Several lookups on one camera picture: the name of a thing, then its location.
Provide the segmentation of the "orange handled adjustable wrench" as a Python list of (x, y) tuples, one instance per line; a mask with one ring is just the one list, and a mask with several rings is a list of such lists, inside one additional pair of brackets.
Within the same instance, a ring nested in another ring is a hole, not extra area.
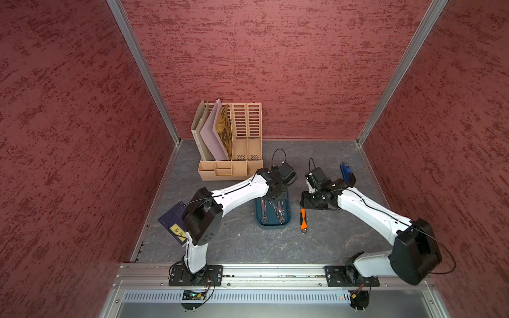
[(308, 231), (307, 214), (305, 209), (300, 210), (300, 230), (303, 234)]

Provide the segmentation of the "teal plastic storage tray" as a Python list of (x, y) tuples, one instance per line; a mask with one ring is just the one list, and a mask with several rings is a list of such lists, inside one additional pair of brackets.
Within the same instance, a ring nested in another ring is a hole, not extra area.
[[(288, 193), (288, 199), (287, 200), (269, 200), (266, 201), (266, 214), (269, 219), (268, 225), (264, 226), (261, 224), (261, 200), (264, 200), (263, 198), (257, 198), (255, 199), (254, 207), (255, 207), (255, 221), (258, 224), (258, 226), (262, 229), (282, 229), (285, 226), (287, 226), (291, 220), (292, 220), (292, 213), (291, 213), (291, 206), (290, 206), (290, 200), (289, 200), (289, 193)], [(284, 203), (284, 210), (286, 213), (286, 224), (281, 225), (278, 222), (277, 215), (274, 210), (274, 205), (277, 201), (282, 201)]]

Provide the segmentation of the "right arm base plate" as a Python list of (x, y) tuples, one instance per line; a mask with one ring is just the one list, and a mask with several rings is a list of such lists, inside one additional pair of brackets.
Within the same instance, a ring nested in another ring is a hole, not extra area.
[(324, 266), (325, 277), (329, 287), (360, 288), (379, 287), (376, 276), (364, 277), (353, 266)]

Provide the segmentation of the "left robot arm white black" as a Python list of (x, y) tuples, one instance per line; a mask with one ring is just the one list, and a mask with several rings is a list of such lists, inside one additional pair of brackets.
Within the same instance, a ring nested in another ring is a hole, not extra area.
[(205, 268), (208, 244), (220, 230), (223, 217), (257, 198), (265, 201), (280, 199), (296, 179), (294, 168), (283, 162), (271, 169), (258, 169), (253, 176), (228, 188), (212, 192), (207, 188), (199, 189), (182, 217), (187, 239), (183, 261), (187, 270), (196, 274)]

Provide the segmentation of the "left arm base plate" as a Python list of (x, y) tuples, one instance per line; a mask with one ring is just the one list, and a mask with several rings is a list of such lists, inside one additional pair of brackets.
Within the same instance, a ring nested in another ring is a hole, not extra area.
[(169, 286), (202, 286), (205, 288), (221, 286), (223, 266), (207, 265), (192, 274), (183, 264), (171, 266), (169, 270)]

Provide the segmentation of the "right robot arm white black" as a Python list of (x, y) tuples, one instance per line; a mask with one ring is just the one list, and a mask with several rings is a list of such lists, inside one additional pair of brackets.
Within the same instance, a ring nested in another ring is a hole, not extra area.
[(349, 258), (339, 271), (343, 282), (361, 286), (372, 277), (397, 276), (417, 286), (442, 261), (432, 226), (422, 219), (412, 221), (401, 216), (361, 193), (348, 167), (342, 168), (342, 174), (342, 178), (335, 181), (321, 168), (306, 174), (308, 188), (302, 192), (302, 208), (349, 212), (378, 232), (392, 247), (379, 253), (360, 252)]

